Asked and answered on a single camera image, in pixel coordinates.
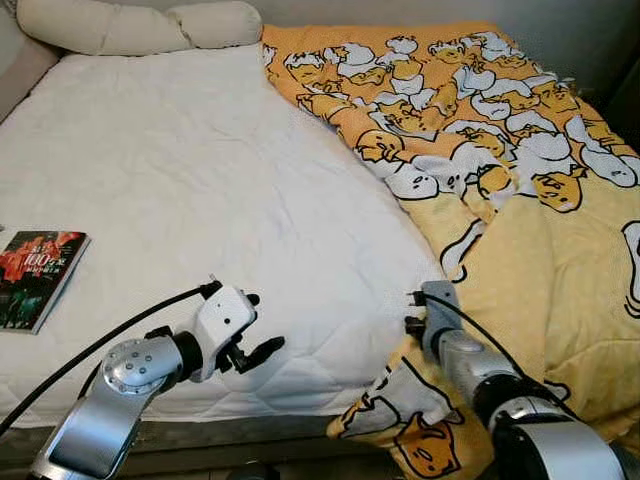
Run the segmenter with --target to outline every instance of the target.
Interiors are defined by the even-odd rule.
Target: wire
[[[454,304],[447,302],[446,300],[442,300],[439,297],[436,297],[435,295],[431,295],[429,293],[423,293],[424,298],[428,299],[428,300],[432,300],[436,303],[439,303],[440,305],[448,308],[449,310],[457,313],[458,315],[460,315],[462,318],[464,318],[471,326],[473,326],[473,328],[475,328],[476,330],[478,330],[482,335],[484,335],[484,337],[489,340],[491,342],[491,344],[496,347],[496,349],[506,357],[506,359],[509,361],[509,363],[513,366],[513,369],[516,371],[516,373],[518,375],[520,375],[523,379],[526,380],[530,380],[532,382],[535,383],[539,383],[538,381],[536,381],[535,379],[531,378],[529,375],[526,374],[526,372],[522,369],[522,367],[518,364],[518,362],[516,362],[516,360],[511,356],[511,354],[507,351],[506,348],[504,348],[500,342],[498,342],[487,330],[485,330],[485,328],[480,325],[478,322],[476,322],[473,318],[471,318],[467,313],[463,312],[462,310],[460,310],[458,307],[456,307]],[[564,403],[563,400],[555,397],[556,401],[558,402],[558,407],[560,407],[564,413],[566,413],[567,415],[580,420],[580,417],[566,404]]]
[[[93,379],[96,378],[99,368],[100,368],[100,363],[96,364],[96,366],[93,367],[93,370],[91,370],[91,373],[89,373],[89,376],[84,381],[84,383],[82,384],[82,388],[78,392],[78,399],[81,399],[82,397],[87,395],[87,390],[89,390],[89,387],[91,386],[91,382],[93,382]]]
[[[103,336],[102,338],[100,338],[99,340],[97,340],[87,348],[85,348],[78,355],[73,357],[71,360],[65,363],[62,367],[60,367],[57,371],[51,374],[49,378],[47,378],[40,385],[38,385],[35,388],[35,390],[33,390],[29,395],[27,395],[27,397],[24,400],[22,400],[22,402],[20,402],[20,404],[18,404],[18,406],[14,408],[11,411],[11,413],[9,413],[9,415],[5,417],[2,423],[0,423],[0,437],[9,430],[11,425],[13,425],[13,423],[20,417],[20,415],[22,415],[31,406],[31,404],[35,402],[44,392],[46,392],[49,389],[49,387],[51,387],[54,383],[60,380],[64,375],[66,375],[69,371],[71,371],[74,367],[76,367],[80,362],[88,358],[92,353],[96,352],[105,344],[107,344],[108,342],[113,340],[115,337],[120,335],[122,332],[133,327],[134,325],[144,320],[148,316],[153,315],[159,310],[162,310],[163,308],[173,305],[174,303],[181,302],[186,298],[192,297],[199,293],[203,293],[207,291],[206,289],[211,285],[212,284],[201,285],[198,288],[194,288],[192,290],[188,290],[179,295],[176,295],[175,297],[168,298],[167,300],[164,300],[154,305],[153,307],[146,309],[144,312],[141,312],[135,317],[132,317],[126,322],[120,324],[119,326],[111,330],[109,333],[107,333],[105,336]]]
[[[458,307],[456,307],[454,304],[447,302],[446,300],[442,300],[439,297],[436,297],[435,295],[431,295],[429,293],[425,293],[424,297],[429,299],[429,300],[433,300],[436,303],[439,303],[440,305],[443,305],[445,307],[447,307],[449,310],[454,311],[455,313],[457,313],[458,315],[460,315],[462,318],[464,318],[470,325],[473,326],[473,328],[475,328],[476,330],[478,330],[482,335],[484,335],[484,337],[489,340],[491,342],[491,344],[496,347],[496,349],[502,354],[504,355],[507,360],[509,360],[509,363],[513,366],[513,369],[516,371],[516,373],[522,377],[527,377],[528,375],[524,372],[524,370],[522,369],[522,367],[520,365],[518,365],[518,362],[516,362],[516,360],[511,356],[511,354],[507,351],[506,348],[504,348],[500,342],[498,342],[495,338],[493,338],[493,336],[484,329],[483,326],[481,326],[478,322],[476,322],[473,318],[471,318],[467,313],[463,312],[462,310],[460,310]]]

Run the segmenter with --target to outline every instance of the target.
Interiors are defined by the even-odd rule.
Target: yellow blanket
[[[267,26],[263,43],[269,81],[387,184],[461,307],[606,439],[629,431],[640,417],[638,156],[492,25]],[[329,434],[389,448],[408,478],[474,478],[492,456],[409,337]]]

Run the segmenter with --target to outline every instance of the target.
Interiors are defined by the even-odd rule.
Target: robotic arm
[[[427,359],[442,367],[491,433],[501,479],[627,478],[595,431],[510,358],[466,333],[457,313],[426,294],[457,307],[449,282],[427,282],[412,294],[416,305],[427,307],[427,322],[408,317],[407,332],[421,340]]]
[[[140,415],[159,394],[184,380],[204,382],[216,369],[244,373],[284,345],[272,338],[246,356],[242,332],[257,318],[255,294],[214,282],[191,324],[177,334],[169,327],[109,350],[90,393],[76,401],[31,468],[42,480],[107,480],[124,462]]]

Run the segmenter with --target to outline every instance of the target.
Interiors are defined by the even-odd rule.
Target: quilted mattress cover
[[[65,57],[0,125],[0,244],[20,229],[93,239],[36,336],[0,332],[0,416],[115,325],[217,278],[261,295],[266,364],[182,383],[155,421],[341,413],[375,378],[442,278],[386,187],[334,134],[283,101],[259,45],[142,58]],[[122,336],[195,313],[192,298]],[[18,423],[57,423],[102,350]]]

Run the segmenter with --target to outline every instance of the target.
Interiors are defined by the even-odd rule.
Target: book cover
[[[81,232],[13,237],[0,254],[0,332],[38,333],[88,243]]]

